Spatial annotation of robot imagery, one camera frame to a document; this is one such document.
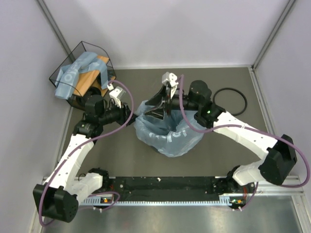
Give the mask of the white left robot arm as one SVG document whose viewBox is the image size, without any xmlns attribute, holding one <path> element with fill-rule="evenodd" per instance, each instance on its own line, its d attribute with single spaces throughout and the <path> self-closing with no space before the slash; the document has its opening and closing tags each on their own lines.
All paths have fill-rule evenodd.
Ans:
<svg viewBox="0 0 311 233">
<path fill-rule="evenodd" d="M 92 168 L 80 181 L 76 181 L 76 175 L 95 143 L 126 127 L 133 118 L 133 110 L 132 104 L 127 105 L 118 98 L 106 103 L 102 96 L 93 95 L 86 100 L 83 119 L 75 126 L 59 164 L 44 184 L 37 184 L 33 189 L 42 226 L 46 226 L 44 217 L 71 222 L 85 199 L 101 192 L 113 193 L 105 170 Z M 103 133 L 103 126 L 114 122 L 120 127 Z"/>
</svg>

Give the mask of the light blue printed trash bag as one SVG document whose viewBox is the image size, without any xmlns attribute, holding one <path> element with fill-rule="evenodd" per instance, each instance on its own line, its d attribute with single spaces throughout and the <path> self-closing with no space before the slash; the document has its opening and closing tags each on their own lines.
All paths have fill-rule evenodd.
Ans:
<svg viewBox="0 0 311 233">
<path fill-rule="evenodd" d="M 104 57 L 94 52 L 85 51 L 72 64 L 60 67 L 55 79 L 55 96 L 68 100 L 75 91 L 78 95 L 83 96 L 85 93 L 78 89 L 78 82 L 81 77 L 90 80 L 94 72 L 97 72 L 95 78 L 100 76 L 101 89 L 107 88 L 110 78 Z"/>
</svg>

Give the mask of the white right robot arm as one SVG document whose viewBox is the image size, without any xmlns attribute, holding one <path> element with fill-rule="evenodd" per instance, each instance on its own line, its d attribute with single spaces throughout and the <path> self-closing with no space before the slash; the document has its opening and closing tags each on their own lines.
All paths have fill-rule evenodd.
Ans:
<svg viewBox="0 0 311 233">
<path fill-rule="evenodd" d="M 205 131 L 224 135 L 252 151 L 259 161 L 234 167 L 227 177 L 227 187 L 232 192 L 240 191 L 244 185 L 267 181 L 282 186 L 297 162 L 293 140 L 283 135 L 261 132 L 238 120 L 229 111 L 211 99 L 212 91 L 202 80 L 190 84 L 184 94 L 176 82 L 165 81 L 162 88 L 146 101 L 151 110 L 146 115 L 163 119 L 173 110 L 195 111 L 194 120 Z"/>
</svg>

